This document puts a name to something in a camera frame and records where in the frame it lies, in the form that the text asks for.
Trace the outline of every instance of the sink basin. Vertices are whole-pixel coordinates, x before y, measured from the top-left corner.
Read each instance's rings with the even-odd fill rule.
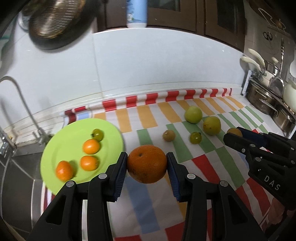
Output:
[[[6,163],[0,160],[0,213],[24,239],[41,215],[40,160],[44,147],[38,143],[18,147]]]

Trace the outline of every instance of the yellow stripe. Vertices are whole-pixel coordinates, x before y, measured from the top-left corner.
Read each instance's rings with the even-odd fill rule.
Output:
[[[213,98],[206,98],[207,101],[220,113],[225,113],[225,111],[221,108],[220,105],[217,104],[217,102]]]
[[[106,112],[94,114],[94,118],[106,120]]]
[[[232,98],[231,96],[226,96],[226,98],[230,99],[238,108],[244,108],[244,106],[238,102],[236,99]]]
[[[223,97],[217,97],[220,101],[224,102],[232,111],[236,111],[236,108],[234,108],[229,102],[227,102]]]
[[[167,183],[168,183],[169,186],[170,186],[170,179],[169,179],[169,177],[168,177],[168,173],[167,173],[167,172],[166,172],[164,178],[166,179]],[[177,204],[178,204],[178,206],[179,206],[179,209],[180,209],[180,211],[181,211],[181,213],[182,213],[183,220],[185,220],[185,217],[186,217],[186,209],[187,209],[187,202],[178,202],[177,200],[176,200],[176,202],[177,202]]]
[[[177,103],[184,109],[187,110],[189,108],[189,104],[186,102],[186,100],[177,100]]]
[[[115,113],[117,115],[119,129],[121,133],[132,131],[127,109],[119,109],[116,110]]]
[[[177,113],[174,111],[174,109],[171,107],[171,105],[168,102],[158,103],[158,107],[171,123],[182,121],[181,118],[177,115]]]
[[[198,105],[198,107],[206,114],[206,115],[214,115],[215,113],[211,111],[209,107],[206,106],[201,99],[193,99],[193,101]]]
[[[157,123],[148,105],[137,106],[137,110],[143,128],[146,129],[157,126]]]

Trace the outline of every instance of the metal faucet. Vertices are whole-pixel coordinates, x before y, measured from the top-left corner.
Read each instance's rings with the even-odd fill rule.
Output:
[[[39,137],[33,132],[33,135],[35,136],[35,138],[37,139],[38,142],[43,143],[43,144],[47,144],[50,140],[50,136],[47,135],[45,133],[45,131],[38,125],[38,123],[36,122],[36,120],[34,119],[25,99],[24,96],[20,90],[20,86],[18,85],[18,83],[16,82],[16,80],[10,76],[4,76],[0,79],[0,83],[4,80],[9,80],[11,81],[17,88],[17,92],[20,96],[20,99],[27,111],[27,113],[29,114],[31,120],[33,121],[34,125],[37,128],[37,131],[39,133]],[[15,143],[13,143],[13,141],[9,138],[9,136],[3,131],[3,129],[0,127],[0,138],[3,141],[2,146],[0,147],[0,155],[2,155],[3,157],[6,155],[7,150],[11,149],[12,152],[15,151],[16,149],[16,145]]]

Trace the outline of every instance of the metal screw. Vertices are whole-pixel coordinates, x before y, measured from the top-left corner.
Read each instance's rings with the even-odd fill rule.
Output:
[[[220,185],[221,185],[222,187],[227,187],[227,186],[228,186],[228,182],[222,180],[222,181],[220,182]]]
[[[99,179],[105,179],[107,177],[107,174],[106,173],[101,173],[99,175]]]
[[[67,182],[66,186],[70,188],[70,187],[74,186],[74,182],[69,181],[69,182]]]
[[[195,178],[195,175],[193,173],[189,173],[189,174],[187,174],[187,177],[189,179],[194,179]]]

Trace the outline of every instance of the lime green plate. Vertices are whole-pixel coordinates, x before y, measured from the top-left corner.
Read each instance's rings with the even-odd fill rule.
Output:
[[[99,160],[99,167],[91,172],[84,171],[79,165],[80,158],[86,155],[82,151],[82,145],[91,139],[91,133],[96,128],[104,132],[104,138],[100,142],[101,149],[94,154]],[[68,161],[74,168],[75,174],[72,180],[84,183],[105,172],[109,165],[116,163],[122,151],[122,136],[113,124],[95,118],[79,120],[65,126],[47,144],[41,158],[41,176],[46,186],[56,195],[65,184],[55,175],[56,166],[60,161]]]

